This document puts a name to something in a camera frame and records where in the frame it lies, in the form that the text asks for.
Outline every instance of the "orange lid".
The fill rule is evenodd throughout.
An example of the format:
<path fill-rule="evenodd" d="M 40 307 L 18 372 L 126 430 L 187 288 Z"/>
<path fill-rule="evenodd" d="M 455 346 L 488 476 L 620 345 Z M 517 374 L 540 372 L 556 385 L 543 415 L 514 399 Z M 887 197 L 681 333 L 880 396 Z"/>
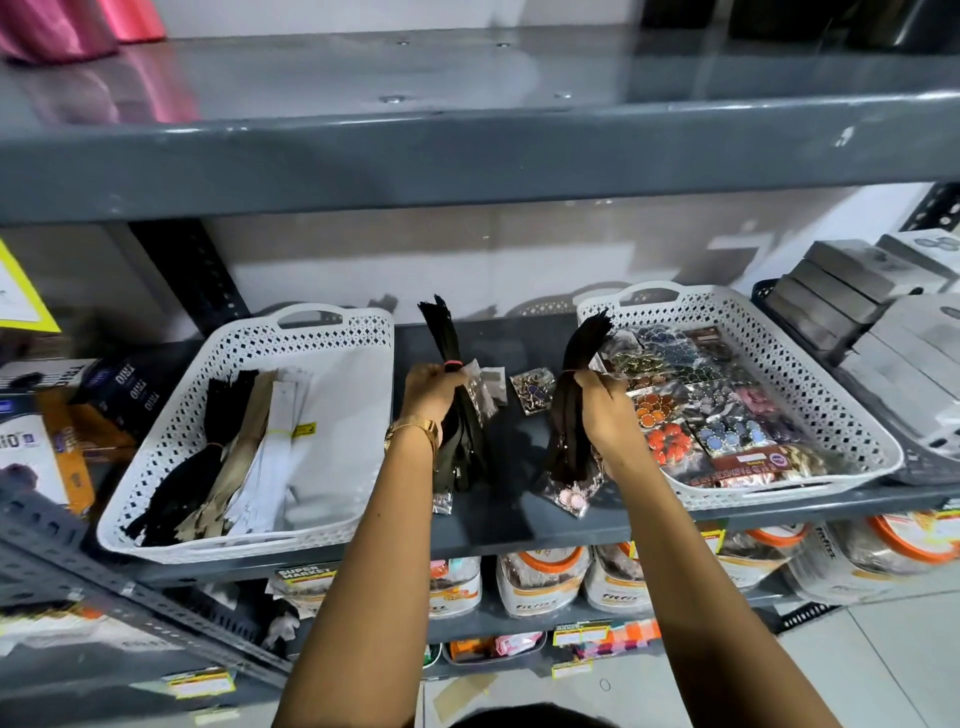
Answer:
<path fill-rule="evenodd" d="M 541 548 L 537 551 L 521 551 L 520 561 L 535 571 L 542 573 L 560 573 L 570 569 L 580 554 L 584 552 L 582 546 L 574 548 Z"/>
<path fill-rule="evenodd" d="M 871 516 L 867 523 L 878 538 L 900 556 L 924 564 L 945 564 L 960 555 L 960 543 L 938 541 L 936 516 L 930 511 Z"/>
<path fill-rule="evenodd" d="M 790 548 L 806 538 L 806 532 L 809 530 L 808 523 L 794 523 L 750 529 L 747 531 L 747 535 L 754 541 L 759 541 L 773 548 Z"/>

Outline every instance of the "white plastic basket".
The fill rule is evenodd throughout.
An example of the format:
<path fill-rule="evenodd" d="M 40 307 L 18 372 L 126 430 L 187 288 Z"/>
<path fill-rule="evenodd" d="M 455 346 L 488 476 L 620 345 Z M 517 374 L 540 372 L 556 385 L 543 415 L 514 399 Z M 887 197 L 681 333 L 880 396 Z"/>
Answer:
<path fill-rule="evenodd" d="M 657 292 L 667 295 L 656 295 Z M 600 311 L 607 311 L 615 328 L 642 324 L 669 324 L 681 330 L 717 326 L 724 340 L 740 355 L 741 363 L 780 395 L 789 413 L 820 447 L 842 455 L 852 472 L 748 488 L 691 488 L 668 475 L 667 480 L 687 510 L 842 493 L 902 465 L 903 450 L 893 436 L 786 333 L 736 291 L 717 285 L 647 281 L 619 293 L 582 301 L 577 306 L 577 320 L 582 323 Z"/>
<path fill-rule="evenodd" d="M 281 322 L 319 312 L 321 322 L 283 328 Z M 206 386 L 242 369 L 295 366 L 314 375 L 328 417 L 317 422 L 313 449 L 320 492 L 337 512 L 311 528 L 219 536 L 173 546 L 137 546 L 123 528 L 146 510 L 160 481 L 204 445 Z M 353 537 L 383 461 L 394 383 L 394 320 L 379 308 L 344 309 L 298 303 L 218 328 L 206 340 L 137 451 L 97 525 L 100 545 L 161 564 L 216 561 L 341 544 Z"/>

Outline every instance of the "packaged product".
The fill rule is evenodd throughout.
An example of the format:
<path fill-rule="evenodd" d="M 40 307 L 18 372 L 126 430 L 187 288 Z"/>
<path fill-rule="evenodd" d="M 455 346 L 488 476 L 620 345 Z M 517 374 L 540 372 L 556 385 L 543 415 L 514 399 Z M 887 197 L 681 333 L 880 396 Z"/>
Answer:
<path fill-rule="evenodd" d="M 576 598 L 590 564 L 590 549 L 544 548 L 497 558 L 496 584 L 511 617 L 561 609 Z"/>
<path fill-rule="evenodd" d="M 955 538 L 955 519 L 934 511 L 820 523 L 788 563 L 787 577 L 811 601 L 854 604 L 953 560 L 960 554 Z"/>
<path fill-rule="evenodd" d="M 480 557 L 430 562 L 430 618 L 456 617 L 480 605 Z"/>
<path fill-rule="evenodd" d="M 584 594 L 593 607 L 614 613 L 653 609 L 633 544 L 595 546 L 593 555 L 584 580 Z"/>
<path fill-rule="evenodd" d="M 793 558 L 808 531 L 805 524 L 727 531 L 717 558 L 736 588 L 746 591 Z"/>

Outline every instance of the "paper card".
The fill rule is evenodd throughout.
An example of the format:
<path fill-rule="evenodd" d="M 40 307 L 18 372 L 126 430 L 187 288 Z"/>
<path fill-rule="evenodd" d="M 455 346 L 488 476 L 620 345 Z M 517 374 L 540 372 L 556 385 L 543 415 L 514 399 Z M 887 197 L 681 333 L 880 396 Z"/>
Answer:
<path fill-rule="evenodd" d="M 0 328 L 60 332 L 54 317 L 3 240 L 0 240 Z"/>

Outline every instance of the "floor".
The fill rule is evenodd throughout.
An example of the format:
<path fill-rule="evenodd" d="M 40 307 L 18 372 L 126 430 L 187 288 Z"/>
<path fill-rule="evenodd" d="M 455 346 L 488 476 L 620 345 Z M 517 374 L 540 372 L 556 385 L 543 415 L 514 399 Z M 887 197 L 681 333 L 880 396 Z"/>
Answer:
<path fill-rule="evenodd" d="M 845 728 L 956 726 L 960 563 L 907 585 L 894 597 L 799 627 L 785 634 L 782 644 Z M 483 708 L 540 701 L 601 716 L 623 728 L 690 725 L 665 657 L 600 661 L 593 672 L 560 680 L 527 670 L 501 673 L 485 690 L 463 680 L 420 687 L 418 728 L 445 728 Z M 465 694 L 475 696 L 465 703 Z M 273 710 L 272 705 L 245 708 L 223 716 L 220 724 L 268 728 Z M 165 719 L 156 728 L 200 723 L 189 716 L 181 720 Z M 155 728 L 154 721 L 114 728 L 121 725 Z"/>

